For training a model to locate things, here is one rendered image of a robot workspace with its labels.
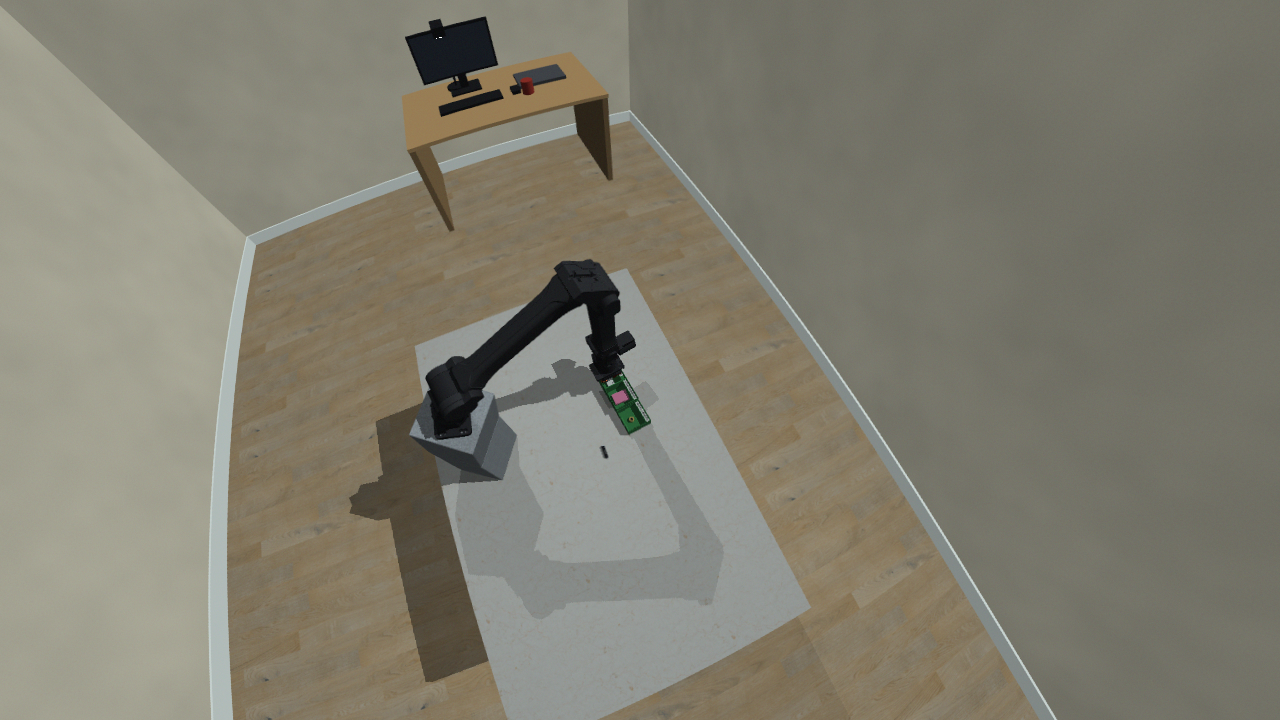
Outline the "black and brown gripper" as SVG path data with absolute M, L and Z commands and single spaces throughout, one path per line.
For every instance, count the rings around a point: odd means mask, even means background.
M 607 382 L 612 377 L 614 378 L 616 375 L 620 375 L 622 373 L 621 369 L 625 369 L 625 364 L 621 361 L 618 354 L 617 357 L 614 357 L 614 361 L 611 363 L 611 365 L 603 366 L 599 363 L 596 364 L 598 364 L 598 370 L 594 363 L 591 363 L 589 368 L 595 375 L 596 380 L 598 382 L 602 380 L 602 383 Z

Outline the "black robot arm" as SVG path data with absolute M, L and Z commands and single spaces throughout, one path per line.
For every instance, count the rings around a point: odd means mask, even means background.
M 588 305 L 593 328 L 593 334 L 588 334 L 585 340 L 593 351 L 596 370 L 596 363 L 611 365 L 617 354 L 622 355 L 636 347 L 628 331 L 614 334 L 614 315 L 621 311 L 620 291 L 600 263 L 591 259 L 562 261 L 554 270 L 557 274 L 547 287 L 471 356 L 453 356 L 428 373 L 425 379 L 433 401 L 430 407 L 436 439 L 471 436 L 470 413 L 484 398 L 481 389 L 492 375 L 561 316 L 582 304 Z

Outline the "green rack of bins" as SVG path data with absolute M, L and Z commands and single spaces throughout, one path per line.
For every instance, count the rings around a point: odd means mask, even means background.
M 620 375 L 616 375 L 614 378 L 612 377 L 612 379 L 614 380 L 614 384 L 609 387 L 607 386 L 605 382 L 602 383 L 602 380 L 599 380 L 599 383 L 630 436 L 635 430 L 639 430 L 643 427 L 650 424 L 652 419 L 650 416 L 648 416 L 645 409 L 643 407 L 643 404 L 640 404 L 637 395 L 635 393 L 632 386 L 628 383 L 625 373 L 622 372 Z M 612 398 L 611 395 L 614 395 L 622 389 L 626 389 L 630 400 L 625 401 L 623 404 L 614 405 L 614 400 Z M 628 421 L 630 416 L 634 416 L 634 421 Z

